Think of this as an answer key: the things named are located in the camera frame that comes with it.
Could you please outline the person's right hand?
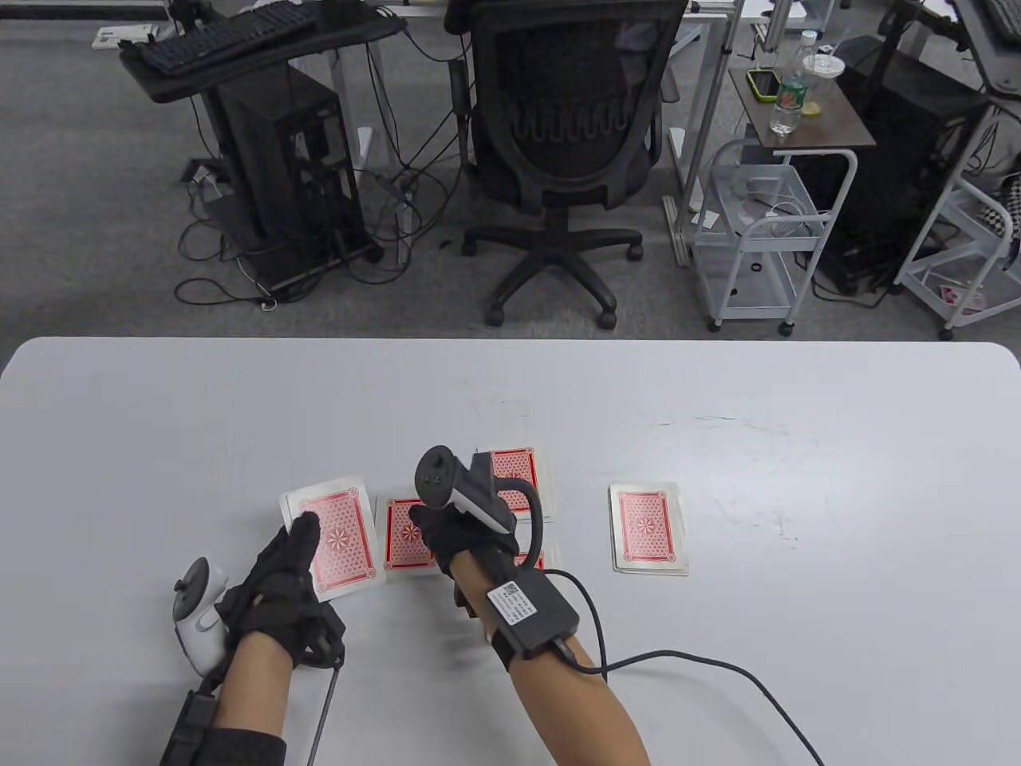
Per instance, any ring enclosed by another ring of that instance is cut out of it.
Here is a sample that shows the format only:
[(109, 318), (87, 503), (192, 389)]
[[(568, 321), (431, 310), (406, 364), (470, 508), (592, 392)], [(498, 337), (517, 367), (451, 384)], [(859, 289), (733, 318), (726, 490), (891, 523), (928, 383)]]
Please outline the person's right hand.
[(420, 530), (420, 539), (431, 552), (436, 565), (445, 575), (452, 577), (450, 565), (463, 552), (474, 555), (479, 561), (499, 559), (514, 565), (520, 546), (513, 533), (490, 529), (473, 515), (461, 513), (452, 502), (442, 508), (416, 504), (409, 519)]

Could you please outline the person's left hand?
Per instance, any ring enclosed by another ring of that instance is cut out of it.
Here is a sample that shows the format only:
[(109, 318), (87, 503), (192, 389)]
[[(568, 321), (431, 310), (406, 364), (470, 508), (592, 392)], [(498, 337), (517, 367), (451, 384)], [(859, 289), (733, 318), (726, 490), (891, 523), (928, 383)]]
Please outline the person's left hand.
[(317, 514), (302, 513), (260, 552), (245, 580), (225, 593), (216, 613), (227, 629), (227, 656), (246, 636), (263, 634), (285, 650), (295, 667), (343, 665), (345, 625), (328, 602), (318, 599), (311, 576), (320, 539)]

